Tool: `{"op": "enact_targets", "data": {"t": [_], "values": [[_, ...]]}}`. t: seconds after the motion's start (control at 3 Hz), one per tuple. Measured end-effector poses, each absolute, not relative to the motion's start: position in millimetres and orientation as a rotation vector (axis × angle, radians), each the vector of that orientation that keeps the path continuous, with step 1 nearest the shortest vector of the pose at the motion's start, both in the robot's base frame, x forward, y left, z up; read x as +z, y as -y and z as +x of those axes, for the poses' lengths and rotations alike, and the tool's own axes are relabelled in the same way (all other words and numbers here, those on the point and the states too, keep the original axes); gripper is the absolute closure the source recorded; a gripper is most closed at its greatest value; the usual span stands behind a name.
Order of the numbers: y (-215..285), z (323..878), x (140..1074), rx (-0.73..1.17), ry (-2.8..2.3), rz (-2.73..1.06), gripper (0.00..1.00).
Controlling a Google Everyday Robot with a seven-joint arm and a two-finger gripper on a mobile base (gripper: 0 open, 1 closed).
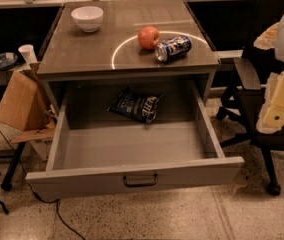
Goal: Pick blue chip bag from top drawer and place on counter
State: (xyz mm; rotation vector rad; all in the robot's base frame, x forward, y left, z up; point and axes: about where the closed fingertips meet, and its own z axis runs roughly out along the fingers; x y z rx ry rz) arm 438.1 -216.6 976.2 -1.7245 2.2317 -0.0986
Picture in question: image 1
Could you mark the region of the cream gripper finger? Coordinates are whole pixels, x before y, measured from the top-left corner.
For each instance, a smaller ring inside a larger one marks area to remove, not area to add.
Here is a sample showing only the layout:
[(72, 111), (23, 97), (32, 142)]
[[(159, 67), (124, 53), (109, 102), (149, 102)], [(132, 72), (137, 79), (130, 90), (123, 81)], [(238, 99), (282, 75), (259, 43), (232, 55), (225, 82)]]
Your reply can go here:
[(268, 27), (253, 43), (255, 48), (261, 50), (269, 50), (275, 47), (276, 34), (279, 23), (275, 23)]

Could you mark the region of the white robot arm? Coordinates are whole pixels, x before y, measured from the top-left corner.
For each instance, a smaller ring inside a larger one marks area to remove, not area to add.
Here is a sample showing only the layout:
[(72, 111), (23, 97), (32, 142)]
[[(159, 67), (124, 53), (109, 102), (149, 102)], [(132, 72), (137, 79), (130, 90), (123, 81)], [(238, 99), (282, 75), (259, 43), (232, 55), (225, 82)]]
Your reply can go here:
[[(284, 15), (254, 41), (254, 46), (262, 50), (274, 48), (275, 58), (284, 63)], [(256, 129), (264, 134), (273, 134), (284, 126), (284, 70), (270, 74), (264, 99)]]

